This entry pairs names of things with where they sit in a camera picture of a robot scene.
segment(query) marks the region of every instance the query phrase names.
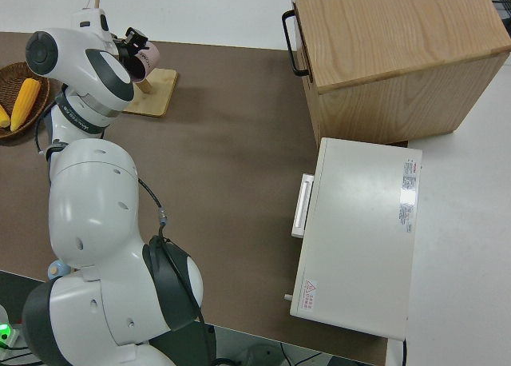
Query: printed label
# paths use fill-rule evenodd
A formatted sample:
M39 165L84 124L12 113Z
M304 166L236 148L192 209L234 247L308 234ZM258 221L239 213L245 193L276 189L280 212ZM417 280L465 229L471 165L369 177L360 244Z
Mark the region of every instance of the printed label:
M408 160L402 170L401 197L399 202L399 222L411 233L414 228L415 198L417 197L417 162Z
M305 280L305 283L303 284L302 304L300 305L302 310L307 310L308 312L312 312L314 310L314 300L317 289L318 281Z

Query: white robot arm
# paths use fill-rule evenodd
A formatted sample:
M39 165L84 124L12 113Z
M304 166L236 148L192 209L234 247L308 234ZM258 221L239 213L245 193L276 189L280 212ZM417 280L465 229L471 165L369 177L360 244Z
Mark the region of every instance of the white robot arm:
M23 313L31 351L49 366L169 366L148 342L200 315L203 285L192 258L138 229L138 176L129 154L100 139L133 99L102 10L77 30L34 33L29 67L66 84L47 118L52 249L77 269L36 288ZM134 50L144 45L135 45Z

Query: black cable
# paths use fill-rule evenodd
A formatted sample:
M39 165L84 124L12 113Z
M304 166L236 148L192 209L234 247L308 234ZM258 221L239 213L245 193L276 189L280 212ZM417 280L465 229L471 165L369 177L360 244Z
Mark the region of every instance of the black cable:
M197 300L196 300L195 296L193 295L192 288L184 280L183 275L181 274L181 272L177 268L176 262L174 262L174 259L172 258L172 254L169 252L169 250L167 248L167 245L166 245L167 243L170 243L172 245L175 245L175 244L172 241L170 241L168 238L165 238L163 236L158 236L158 237L162 240L161 244L162 244L162 247L164 248L164 253L165 253L165 255L166 255L167 259L168 259L168 262L170 263L170 265L172 266L172 269L176 273L177 279L181 283L181 286L183 286L184 290L186 291L188 299L192 303L193 309L195 310L195 314L199 317L199 322L200 322L200 324L202 325L202 328L203 328L202 334L203 334L203 337L204 337L204 343L206 344L206 351L208 352L208 358L212 359L212 358L214 358L214 356L213 356L213 352L211 350L211 345L209 344L208 334L206 333L207 332L206 322L204 321L204 317L202 315L202 311L200 310L200 306L197 303Z
M35 122L34 142L35 142L35 147L38 149L38 153L40 153L42 151L41 146L39 146L39 125L41 124L41 120L48 115L51 108L53 108L53 106L55 104L56 104L56 102L55 102L55 100L53 100L52 103L49 104L45 108L45 110L41 113L41 115L38 117L38 119Z
M28 350L29 348L27 348L26 346L23 347L23 348L11 348L9 345L7 344L2 344L0 343L0 348L4 348L6 350Z
M287 358L287 354L286 354L286 352L284 351L284 346L283 346L282 342L280 342L280 350L282 350L282 353L283 353L283 355L284 355L284 358L286 358L287 364L289 364L289 366L293 366L293 364L291 363L291 361L289 360L289 358Z
M300 362L296 363L295 366L298 366L299 364L302 364L303 362L307 362L308 360L311 360L312 358L316 358L317 356L320 356L323 354L322 352L318 352L317 354L314 354L313 356L309 356L308 358L305 358L304 360L301 360Z
M31 364L1 364L0 366L40 366L44 364L44 362L38 361L38 362L32 362Z
M31 356L31 355L32 355L32 353L28 352L26 354L20 354L19 356L12 356L9 358L5 358L2 362L5 362L6 360L15 360L16 358L21 358L22 356Z
M160 200L158 200L158 197L156 196L155 193L153 193L153 191L145 184L145 182L143 182L140 178L138 179L138 183L142 185L142 187L147 190L147 192L149 193L149 195L151 196L151 198L155 201L156 205L158 206L159 209L163 209L163 206L161 205L160 203ZM176 262L174 262L174 259L172 258L172 254L169 252L169 250L167 249L167 243L170 243L172 245L176 245L174 244L171 240L169 240L168 238L164 237L163 236L163 228L165 227L165 223L164 222L161 222L160 223L160 228L158 229L158 237L161 239L161 247L164 249L164 253L165 253L165 256L167 257L168 259L168 262L170 263L170 265L172 266L172 269L174 270L174 272L176 273L177 275L177 279L178 281L181 283L181 285L183 286L187 296L188 296L188 299L190 300L190 302L192 303L192 306L193 306L193 309L195 310L195 314L199 317L199 322L202 326L202 334L203 334L203 337L204 337L204 343L206 344L206 350L208 352L208 358L209 359L212 359L212 358L215 358L213 356L213 353L212 353L212 350L211 350L211 345L209 344L209 340L208 340L208 334L207 334L207 329L206 329L206 322L204 321L204 317L202 315L202 311L200 310L200 306L199 304L197 303L197 300L195 298L195 296L193 295L193 291L192 291L192 288L188 285L188 283L184 280L183 278L183 275L181 274L181 272L179 271L179 269L177 268L177 265L176 265ZM216 360L213 360L212 361L212 365L214 364L215 361L217 360L226 360L227 358L218 358Z
M406 346L406 340L402 342L402 366L406 366L406 358L408 357L408 348Z
M147 190L147 193L151 196L151 198L156 202L156 205L158 208L161 208L160 200L158 200L158 197L153 193L153 191L143 182L140 178L138 179L138 183L142 185L142 187Z
M222 364L226 364L228 366L238 366L241 363L235 362L234 360L229 360L228 358L216 358L213 362L211 362L211 366L220 366Z

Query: yellow corn cob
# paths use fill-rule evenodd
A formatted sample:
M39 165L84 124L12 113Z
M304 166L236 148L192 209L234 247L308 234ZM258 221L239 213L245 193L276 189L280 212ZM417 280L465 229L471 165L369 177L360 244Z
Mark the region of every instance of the yellow corn cob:
M27 78L23 82L22 88L19 90L16 102L14 103L13 113L10 117L11 132L18 130L18 128L23 125L23 122L25 122L38 97L39 89L41 89L41 83L38 80Z
M6 110L3 109L3 106L0 105L0 128L6 128L10 125L9 114L7 114Z

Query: wooden cabinet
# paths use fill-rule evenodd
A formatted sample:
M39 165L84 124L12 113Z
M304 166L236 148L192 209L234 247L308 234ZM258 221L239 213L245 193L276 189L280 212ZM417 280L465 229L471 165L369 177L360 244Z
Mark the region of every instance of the wooden cabinet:
M449 133L511 50L491 0L292 1L318 145Z

